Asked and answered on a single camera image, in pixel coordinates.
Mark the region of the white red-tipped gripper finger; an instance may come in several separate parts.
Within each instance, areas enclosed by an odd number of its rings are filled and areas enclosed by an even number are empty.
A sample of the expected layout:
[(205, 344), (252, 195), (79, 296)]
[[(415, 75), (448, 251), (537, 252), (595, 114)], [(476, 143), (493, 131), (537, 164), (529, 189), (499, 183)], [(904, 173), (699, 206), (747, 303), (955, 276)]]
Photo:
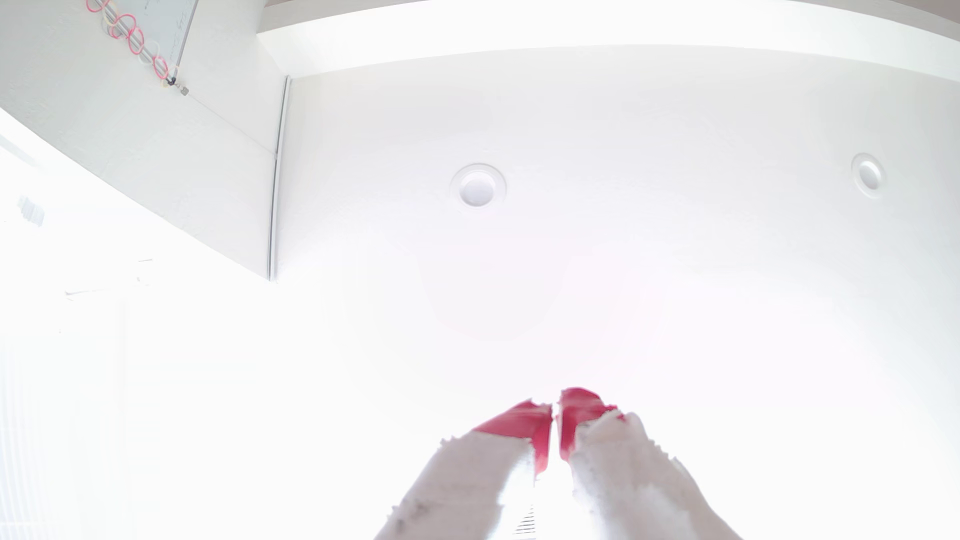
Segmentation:
[(640, 416), (581, 387), (558, 399), (559, 455), (598, 539), (740, 539)]
[(375, 539), (494, 539), (531, 506), (548, 463), (553, 410), (522, 401), (444, 439)]

